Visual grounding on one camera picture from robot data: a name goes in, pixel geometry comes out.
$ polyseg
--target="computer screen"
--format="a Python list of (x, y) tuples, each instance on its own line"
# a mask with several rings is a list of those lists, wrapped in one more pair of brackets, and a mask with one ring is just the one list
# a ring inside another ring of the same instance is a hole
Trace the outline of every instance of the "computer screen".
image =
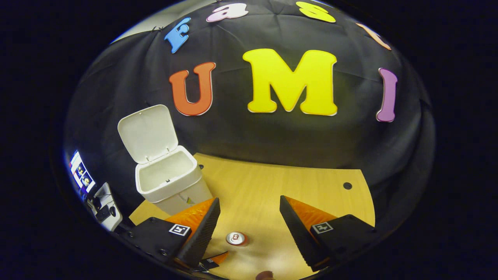
[(86, 195), (88, 195), (90, 191), (95, 187), (95, 181), (88, 173), (78, 151), (74, 153), (73, 158), (71, 159), (70, 167), (71, 173), (73, 174), (76, 183), (78, 184), (80, 189)]

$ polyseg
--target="can top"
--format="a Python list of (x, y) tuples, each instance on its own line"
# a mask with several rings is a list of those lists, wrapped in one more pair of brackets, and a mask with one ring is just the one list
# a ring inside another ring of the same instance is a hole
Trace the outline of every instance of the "can top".
[(238, 231), (230, 232), (227, 235), (227, 242), (232, 245), (240, 245), (246, 241), (246, 236)]

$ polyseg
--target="white trash can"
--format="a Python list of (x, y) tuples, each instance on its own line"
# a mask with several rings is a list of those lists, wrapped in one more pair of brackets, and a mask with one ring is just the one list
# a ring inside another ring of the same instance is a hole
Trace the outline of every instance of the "white trash can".
[(146, 200), (174, 215), (213, 197), (197, 160), (178, 145), (166, 106), (152, 106), (122, 118), (118, 132), (138, 163), (136, 189)]

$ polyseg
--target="wooden table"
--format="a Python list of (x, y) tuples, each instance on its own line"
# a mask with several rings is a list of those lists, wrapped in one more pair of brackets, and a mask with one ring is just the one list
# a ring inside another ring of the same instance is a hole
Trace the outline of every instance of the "wooden table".
[[(334, 216), (353, 214), (375, 226), (369, 188), (359, 169), (304, 168), (228, 160), (195, 154), (221, 214), (204, 257), (229, 251), (228, 258), (210, 273), (232, 280), (252, 280), (262, 271), (273, 271), (277, 280), (295, 280), (314, 274), (304, 259), (279, 211), (280, 195), (297, 199)], [(343, 187), (345, 182), (353, 186)], [(168, 214), (144, 201), (130, 215), (139, 224)], [(225, 241), (232, 231), (249, 237), (246, 247)]]

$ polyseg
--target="soda can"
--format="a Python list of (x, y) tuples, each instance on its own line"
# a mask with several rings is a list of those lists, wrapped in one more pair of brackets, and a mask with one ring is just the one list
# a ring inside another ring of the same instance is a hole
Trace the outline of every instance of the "soda can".
[(248, 241), (249, 241), (249, 239), (248, 239), (247, 235), (243, 234), (242, 232), (234, 231), (234, 232), (230, 232), (227, 235), (227, 242), (230, 245), (243, 247), (243, 246), (247, 245)]

